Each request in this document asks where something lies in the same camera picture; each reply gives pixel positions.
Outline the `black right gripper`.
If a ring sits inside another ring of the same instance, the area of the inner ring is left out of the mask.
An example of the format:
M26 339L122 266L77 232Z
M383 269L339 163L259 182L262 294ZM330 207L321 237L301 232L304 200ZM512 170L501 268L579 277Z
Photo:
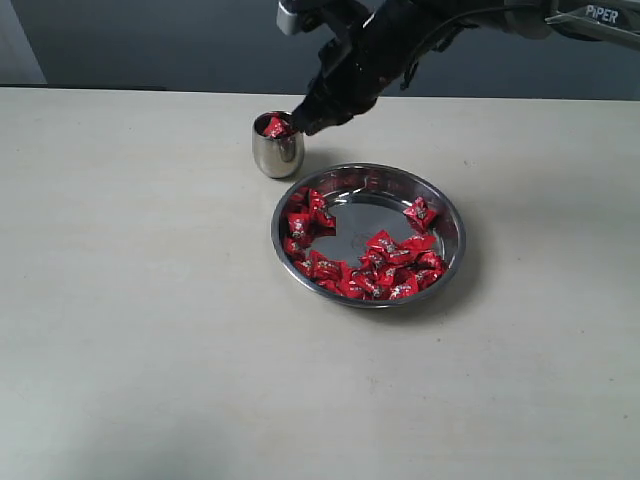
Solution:
M336 35L319 52L320 70L291 124L307 136L368 112L405 69L405 31L355 29Z

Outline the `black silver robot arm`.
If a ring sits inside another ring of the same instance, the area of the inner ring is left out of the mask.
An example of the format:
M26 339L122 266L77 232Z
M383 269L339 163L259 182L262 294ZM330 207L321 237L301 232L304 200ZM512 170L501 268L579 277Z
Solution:
M282 1L276 23L286 35L321 26L334 34L291 114L294 128L308 136L367 113L394 81L407 89L421 57L446 51L465 30L490 28L531 40L556 32L639 47L636 1L386 0L375 10L359 1Z

